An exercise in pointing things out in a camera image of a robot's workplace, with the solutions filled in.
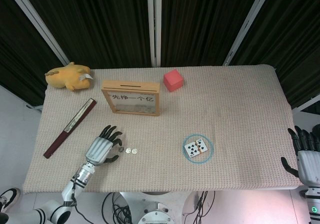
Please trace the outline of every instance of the yellow plush toy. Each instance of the yellow plush toy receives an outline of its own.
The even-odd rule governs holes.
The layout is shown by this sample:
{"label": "yellow plush toy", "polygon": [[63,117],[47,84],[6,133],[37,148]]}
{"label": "yellow plush toy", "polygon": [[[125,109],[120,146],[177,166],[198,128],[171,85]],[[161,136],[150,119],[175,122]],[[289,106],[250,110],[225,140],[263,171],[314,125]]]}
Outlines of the yellow plush toy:
{"label": "yellow plush toy", "polygon": [[65,67],[51,69],[45,73],[46,82],[55,88],[66,87],[70,91],[75,89],[89,88],[90,68],[83,65],[69,63]]}

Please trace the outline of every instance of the blue hoop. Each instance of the blue hoop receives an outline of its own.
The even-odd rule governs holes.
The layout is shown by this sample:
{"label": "blue hoop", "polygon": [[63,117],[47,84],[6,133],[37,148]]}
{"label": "blue hoop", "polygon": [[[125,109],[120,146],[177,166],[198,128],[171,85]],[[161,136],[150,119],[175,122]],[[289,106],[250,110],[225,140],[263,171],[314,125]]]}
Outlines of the blue hoop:
{"label": "blue hoop", "polygon": [[[185,144],[186,144],[187,140],[190,139],[190,138],[193,137],[193,136],[203,137],[203,138],[206,139],[206,140],[208,141],[208,143],[210,144],[210,147],[211,147],[211,148],[210,148],[210,155],[209,155],[208,158],[205,159],[204,161],[196,162],[196,161],[191,160],[191,158],[188,156],[188,154],[187,154],[187,152],[186,152],[186,150],[185,150]],[[213,144],[206,136],[195,133],[195,134],[191,134],[190,136],[186,137],[186,139],[184,140],[184,142],[183,142],[183,144],[182,144],[182,152],[183,152],[185,158],[187,158],[190,162],[196,163],[196,164],[204,164],[204,163],[206,163],[207,161],[209,161],[209,160],[212,158],[212,156],[213,156],[213,154],[214,154],[214,144]]]}

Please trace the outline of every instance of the shoe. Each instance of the shoe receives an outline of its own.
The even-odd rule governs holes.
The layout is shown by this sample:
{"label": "shoe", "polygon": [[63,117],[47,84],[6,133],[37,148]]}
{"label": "shoe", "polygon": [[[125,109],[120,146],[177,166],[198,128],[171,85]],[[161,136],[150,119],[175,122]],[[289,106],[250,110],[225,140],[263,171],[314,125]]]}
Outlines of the shoe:
{"label": "shoe", "polygon": [[0,213],[5,213],[12,207],[20,197],[20,190],[18,188],[11,188],[6,190],[0,196]]}

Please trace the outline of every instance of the robotic hand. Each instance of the robotic hand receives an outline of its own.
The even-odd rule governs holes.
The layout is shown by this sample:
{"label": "robotic hand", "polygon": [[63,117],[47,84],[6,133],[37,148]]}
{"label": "robotic hand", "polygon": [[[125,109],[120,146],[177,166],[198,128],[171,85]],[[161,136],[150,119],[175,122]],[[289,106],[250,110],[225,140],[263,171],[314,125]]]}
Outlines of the robotic hand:
{"label": "robotic hand", "polygon": [[119,157],[115,155],[112,158],[107,158],[112,147],[116,144],[122,145],[122,141],[116,138],[122,132],[114,132],[112,134],[115,129],[116,126],[106,126],[89,147],[85,155],[86,163],[77,170],[62,192],[62,205],[57,201],[51,200],[41,208],[32,210],[29,213],[0,213],[0,224],[44,224],[47,220],[53,224],[64,224],[71,214],[72,207],[75,207],[78,212],[76,198],[85,189],[95,172],[95,167],[103,163],[112,163]]}
{"label": "robotic hand", "polygon": [[285,170],[308,186],[307,198],[312,224],[320,224],[320,140],[313,133],[294,127],[297,134],[288,129],[296,154],[298,170],[289,166],[287,160],[281,157]]}

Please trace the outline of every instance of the table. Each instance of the table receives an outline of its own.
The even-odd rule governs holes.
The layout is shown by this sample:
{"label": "table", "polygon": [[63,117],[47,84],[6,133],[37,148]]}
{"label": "table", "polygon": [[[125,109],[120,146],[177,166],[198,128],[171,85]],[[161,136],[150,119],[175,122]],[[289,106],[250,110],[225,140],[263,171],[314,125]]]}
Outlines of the table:
{"label": "table", "polygon": [[[277,189],[298,186],[280,158],[295,167],[287,128],[293,128],[287,103],[271,66],[180,67],[184,86],[168,92],[162,83],[172,68],[92,70],[87,90],[48,87],[32,162],[23,191],[60,192],[104,126],[117,125],[124,148],[112,164],[96,168],[89,192],[162,192],[224,189]],[[102,92],[102,81],[160,82],[160,116],[114,114]],[[73,133],[46,159],[43,153],[66,124],[92,97],[97,105]],[[211,160],[199,165],[182,153],[184,139],[203,134],[214,144]]]}

